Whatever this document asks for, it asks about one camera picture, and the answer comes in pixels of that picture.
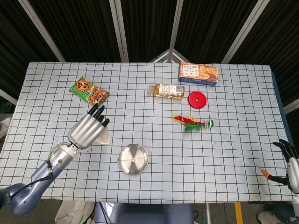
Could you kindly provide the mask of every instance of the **metal plate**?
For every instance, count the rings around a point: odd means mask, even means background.
[[[126,174],[139,174],[145,170],[148,163],[148,153],[138,144],[127,145],[118,154],[118,165]]]

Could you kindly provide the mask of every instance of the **cracker box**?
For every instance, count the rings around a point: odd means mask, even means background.
[[[182,62],[178,80],[186,83],[215,86],[218,82],[218,68]]]

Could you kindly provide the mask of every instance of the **bottle liquid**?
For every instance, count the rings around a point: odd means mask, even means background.
[[[185,93],[185,87],[182,85],[172,84],[156,84],[149,86],[149,94],[154,94],[155,97],[165,97],[173,99],[182,99]]]

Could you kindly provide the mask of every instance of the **red lid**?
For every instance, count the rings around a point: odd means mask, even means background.
[[[196,109],[203,108],[206,105],[206,96],[202,92],[192,92],[188,96],[188,104]]]

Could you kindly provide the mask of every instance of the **snack bag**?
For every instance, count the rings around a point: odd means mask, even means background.
[[[74,92],[82,99],[90,104],[101,104],[109,96],[109,92],[103,90],[81,77],[71,88],[70,92]]]

